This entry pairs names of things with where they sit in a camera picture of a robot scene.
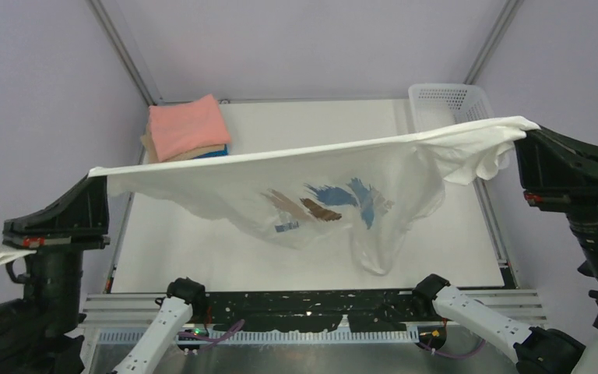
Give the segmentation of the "white printed t-shirt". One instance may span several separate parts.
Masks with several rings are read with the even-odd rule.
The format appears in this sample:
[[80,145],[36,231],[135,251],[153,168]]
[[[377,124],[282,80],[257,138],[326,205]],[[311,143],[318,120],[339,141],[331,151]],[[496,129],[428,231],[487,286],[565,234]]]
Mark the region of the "white printed t-shirt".
[[303,249],[344,231],[366,271],[385,275],[413,223],[445,184],[493,178],[538,124],[522,116],[325,146],[119,168],[92,168],[115,196],[134,192],[226,220],[255,238]]

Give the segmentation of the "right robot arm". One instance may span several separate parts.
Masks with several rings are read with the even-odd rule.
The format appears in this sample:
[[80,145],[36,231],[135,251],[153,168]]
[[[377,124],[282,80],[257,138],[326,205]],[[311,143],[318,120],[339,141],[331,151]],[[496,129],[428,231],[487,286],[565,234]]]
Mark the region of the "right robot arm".
[[[526,202],[566,216],[585,256],[579,272],[598,281],[598,146],[542,128],[517,141],[515,152]],[[582,344],[560,330],[504,316],[436,274],[424,278],[413,296],[420,318],[440,316],[464,326],[506,355],[520,373],[598,373],[598,313],[595,337]],[[598,291],[589,296],[598,308]]]

